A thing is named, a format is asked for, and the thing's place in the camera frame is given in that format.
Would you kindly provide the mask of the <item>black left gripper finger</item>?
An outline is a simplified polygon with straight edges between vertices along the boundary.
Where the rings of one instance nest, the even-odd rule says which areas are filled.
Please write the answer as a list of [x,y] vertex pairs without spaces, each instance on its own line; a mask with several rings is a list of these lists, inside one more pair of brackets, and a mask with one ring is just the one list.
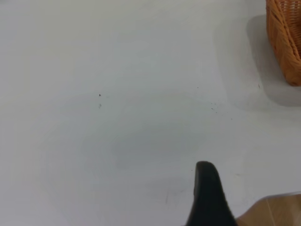
[[236,226],[216,167],[199,161],[195,169],[194,199],[188,226]]

